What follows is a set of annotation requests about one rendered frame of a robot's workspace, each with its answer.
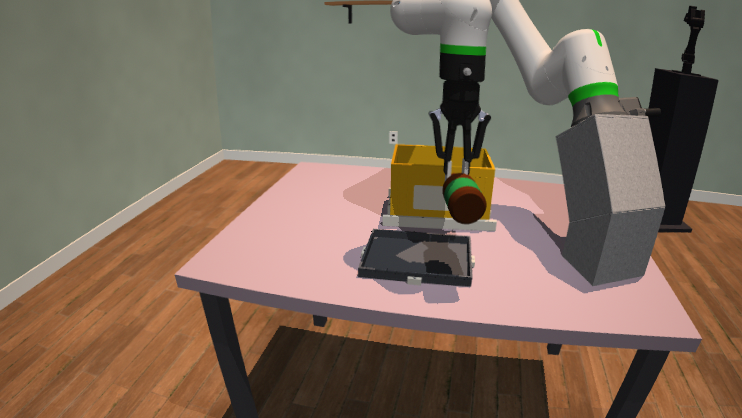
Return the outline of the brown bottle with green label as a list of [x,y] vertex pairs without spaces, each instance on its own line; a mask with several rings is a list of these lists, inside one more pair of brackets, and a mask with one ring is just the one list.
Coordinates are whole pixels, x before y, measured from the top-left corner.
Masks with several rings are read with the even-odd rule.
[[485,197],[467,174],[452,173],[444,182],[442,192],[451,217],[458,223],[474,223],[486,211]]

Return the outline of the yellow open crate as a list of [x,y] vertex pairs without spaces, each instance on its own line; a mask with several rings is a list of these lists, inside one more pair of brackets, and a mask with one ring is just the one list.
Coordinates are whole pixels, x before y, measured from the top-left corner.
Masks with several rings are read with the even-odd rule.
[[[462,172],[463,158],[463,147],[453,147],[452,173]],[[470,166],[469,176],[487,202],[480,219],[489,220],[495,168],[487,150],[481,148],[480,158],[473,159]],[[443,169],[444,159],[438,158],[435,146],[396,144],[391,162],[390,215],[452,218],[442,192]]]

